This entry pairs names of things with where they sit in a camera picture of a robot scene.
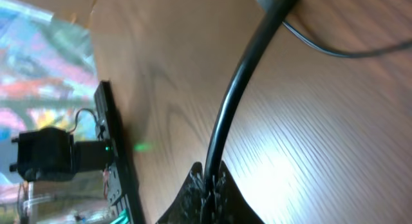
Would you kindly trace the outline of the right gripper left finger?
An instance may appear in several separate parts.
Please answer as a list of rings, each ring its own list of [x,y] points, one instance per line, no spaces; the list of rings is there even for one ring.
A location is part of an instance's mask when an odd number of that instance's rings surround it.
[[[205,190],[202,176],[202,164],[195,162],[175,199],[157,223],[201,223],[200,214]]]

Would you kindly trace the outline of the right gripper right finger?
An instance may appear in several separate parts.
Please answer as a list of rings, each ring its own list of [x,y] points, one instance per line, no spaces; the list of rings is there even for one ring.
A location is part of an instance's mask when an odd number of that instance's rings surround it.
[[[220,164],[215,186],[216,223],[264,224],[244,199],[225,162]]]

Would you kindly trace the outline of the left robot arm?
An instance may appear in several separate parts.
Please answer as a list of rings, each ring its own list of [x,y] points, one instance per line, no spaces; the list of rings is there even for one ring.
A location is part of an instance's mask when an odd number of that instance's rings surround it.
[[[103,171],[113,163],[110,146],[101,140],[74,141],[73,135],[56,127],[19,133],[17,161],[9,171],[27,182],[66,182],[77,173]]]

